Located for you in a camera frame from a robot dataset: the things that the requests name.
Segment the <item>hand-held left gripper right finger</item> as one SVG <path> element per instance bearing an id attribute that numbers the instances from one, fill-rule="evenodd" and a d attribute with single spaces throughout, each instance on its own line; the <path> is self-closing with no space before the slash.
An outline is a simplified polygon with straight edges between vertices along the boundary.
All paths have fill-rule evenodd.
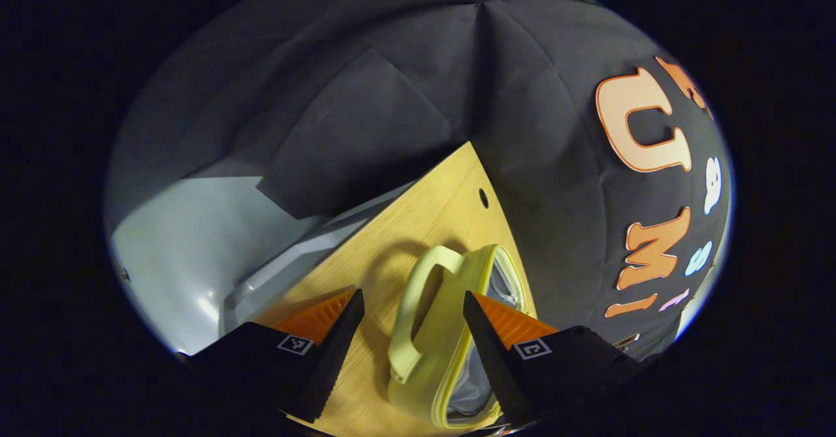
<path id="1" fill-rule="evenodd" d="M 464 295 L 463 315 L 492 392 L 514 427 L 570 416 L 643 368 L 588 327 L 556 330 L 473 291 Z"/>

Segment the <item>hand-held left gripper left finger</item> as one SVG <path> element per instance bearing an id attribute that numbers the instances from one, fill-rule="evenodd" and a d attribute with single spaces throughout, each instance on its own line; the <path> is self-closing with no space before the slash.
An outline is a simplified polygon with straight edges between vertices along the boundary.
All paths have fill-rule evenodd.
<path id="1" fill-rule="evenodd" d="M 364 315 L 363 291 L 348 287 L 275 325 L 244 322 L 198 353 L 175 355 L 233 412 L 312 424 L 322 416 Z"/>

